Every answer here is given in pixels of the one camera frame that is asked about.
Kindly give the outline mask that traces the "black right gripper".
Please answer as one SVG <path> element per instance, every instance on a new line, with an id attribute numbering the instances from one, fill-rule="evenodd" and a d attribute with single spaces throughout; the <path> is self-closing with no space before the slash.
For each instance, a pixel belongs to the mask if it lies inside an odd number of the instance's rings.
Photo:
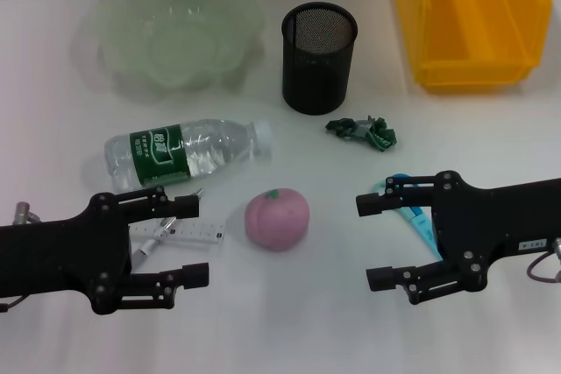
<path id="1" fill-rule="evenodd" d="M 442 261 L 366 270 L 372 292 L 402 286 L 412 305 L 451 294 L 451 268 L 464 290 L 479 292 L 497 260 L 552 251 L 560 238 L 559 179 L 483 189 L 447 171 L 436 177 L 394 175 L 384 187 L 384 194 L 356 197 L 359 216 L 431 206 Z"/>

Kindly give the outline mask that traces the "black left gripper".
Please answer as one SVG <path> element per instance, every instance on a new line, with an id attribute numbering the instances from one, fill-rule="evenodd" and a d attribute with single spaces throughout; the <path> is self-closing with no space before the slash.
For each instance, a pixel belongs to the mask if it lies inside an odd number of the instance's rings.
<path id="1" fill-rule="evenodd" d="M 127 222 L 199 216 L 199 198 L 170 199 L 164 187 L 94 195 L 67 220 L 1 228 L 1 297 L 76 291 L 99 315 L 118 309 L 171 309 L 178 288 L 209 285 L 209 264 L 131 272 Z"/>

